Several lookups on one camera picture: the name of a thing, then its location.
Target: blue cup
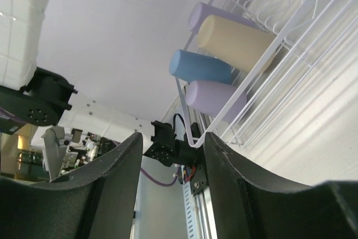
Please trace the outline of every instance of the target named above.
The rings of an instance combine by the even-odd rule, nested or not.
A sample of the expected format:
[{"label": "blue cup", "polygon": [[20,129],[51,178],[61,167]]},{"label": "blue cup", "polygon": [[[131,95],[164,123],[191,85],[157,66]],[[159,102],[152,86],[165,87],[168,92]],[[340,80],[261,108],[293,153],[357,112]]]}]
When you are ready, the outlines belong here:
[{"label": "blue cup", "polygon": [[169,72],[188,83],[214,81],[231,84],[231,69],[229,64],[214,57],[177,50],[170,62]]}]

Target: beige cup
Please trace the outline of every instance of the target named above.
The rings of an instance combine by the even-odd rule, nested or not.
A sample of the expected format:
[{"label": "beige cup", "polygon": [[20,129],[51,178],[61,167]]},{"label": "beige cup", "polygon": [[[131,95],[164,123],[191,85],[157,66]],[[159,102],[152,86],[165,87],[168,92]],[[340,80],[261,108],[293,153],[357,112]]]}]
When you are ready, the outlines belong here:
[{"label": "beige cup", "polygon": [[[274,38],[274,34],[210,15],[199,29],[197,45],[240,71],[249,73]],[[274,56],[270,56],[261,72],[269,67]]]}]

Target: cup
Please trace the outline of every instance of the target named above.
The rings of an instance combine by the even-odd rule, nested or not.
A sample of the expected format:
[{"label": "cup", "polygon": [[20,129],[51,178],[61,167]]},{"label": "cup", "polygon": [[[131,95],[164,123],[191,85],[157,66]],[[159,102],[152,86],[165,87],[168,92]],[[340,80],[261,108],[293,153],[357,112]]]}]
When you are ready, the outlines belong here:
[{"label": "cup", "polygon": [[[249,73],[274,38],[274,34],[210,15],[200,27],[197,45],[240,71]],[[275,53],[261,72],[269,67],[274,57]]]},{"label": "cup", "polygon": [[[189,107],[211,117],[216,117],[236,87],[213,81],[193,81],[189,84],[185,100]],[[242,93],[230,110],[223,117],[223,121],[231,123],[247,102],[246,94]]]},{"label": "cup", "polygon": [[190,31],[197,34],[199,32],[200,26],[202,22],[209,16],[209,15],[217,15],[219,17],[238,22],[243,25],[247,25],[249,27],[255,27],[255,23],[249,19],[246,19],[240,15],[236,15],[234,13],[222,10],[220,8],[213,7],[211,5],[199,2],[195,5],[194,9],[192,10],[189,21],[188,27]]},{"label": "cup", "polygon": [[202,54],[177,50],[170,62],[171,75],[186,82],[196,80],[231,84],[232,67],[225,62]]}]

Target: white wire rack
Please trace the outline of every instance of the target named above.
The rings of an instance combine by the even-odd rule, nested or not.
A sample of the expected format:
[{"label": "white wire rack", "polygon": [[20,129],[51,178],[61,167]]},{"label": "white wire rack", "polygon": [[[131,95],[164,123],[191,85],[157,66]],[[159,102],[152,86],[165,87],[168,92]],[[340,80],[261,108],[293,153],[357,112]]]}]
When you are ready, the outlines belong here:
[{"label": "white wire rack", "polygon": [[[216,132],[241,153],[259,147],[258,156],[280,136],[279,130],[284,132],[284,126],[296,123],[297,117],[292,115],[310,109],[307,104],[325,87],[321,82],[333,79],[332,69],[355,60],[358,4],[357,0],[225,0],[221,8],[250,18],[276,38],[249,74],[235,71],[238,88],[218,116],[208,119],[200,115],[201,121],[206,118],[210,124],[199,139],[190,133],[192,111],[185,104],[185,88],[177,79],[188,140],[192,147],[200,147],[206,132]],[[194,39],[191,36],[185,49]],[[272,53],[276,53],[274,62],[259,75]],[[222,122],[243,92],[248,96],[245,108],[232,123]]]}]

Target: wire dish drying rack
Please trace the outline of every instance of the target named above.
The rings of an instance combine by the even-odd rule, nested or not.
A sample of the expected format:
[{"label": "wire dish drying rack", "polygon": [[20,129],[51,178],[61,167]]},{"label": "wire dish drying rack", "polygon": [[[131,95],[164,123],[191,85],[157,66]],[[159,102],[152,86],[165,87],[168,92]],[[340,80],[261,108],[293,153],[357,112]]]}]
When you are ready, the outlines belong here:
[{"label": "wire dish drying rack", "polygon": [[[200,147],[206,132],[216,132],[241,154],[251,154],[251,157],[257,158],[273,142],[276,143],[278,138],[286,136],[282,145],[276,144],[276,148],[293,143],[297,135],[307,136],[317,132],[310,130],[310,133],[303,134],[301,129],[310,128],[306,125],[310,125],[322,112],[327,102],[337,98],[338,92],[331,93],[331,100],[319,97],[330,87],[334,78],[342,74],[348,76],[347,67],[352,68],[356,62],[357,2],[358,0],[225,0],[221,6],[217,5],[250,18],[261,30],[273,32],[276,38],[249,74],[233,71],[236,77],[234,84],[238,86],[236,92],[216,118],[198,114],[204,133],[196,139],[191,132],[187,132],[189,144]],[[195,37],[191,35],[184,49],[195,51],[192,49],[193,40]],[[259,75],[272,53],[276,53],[274,62],[266,72]],[[185,87],[181,87],[178,79],[176,81],[188,131],[193,111],[185,104]],[[330,88],[329,92],[344,89],[344,85],[340,85]],[[247,105],[232,123],[222,122],[221,119],[242,92],[246,92],[248,96]],[[310,115],[304,116],[307,110]],[[295,130],[287,132],[296,124]],[[304,138],[295,143],[304,143]]]}]

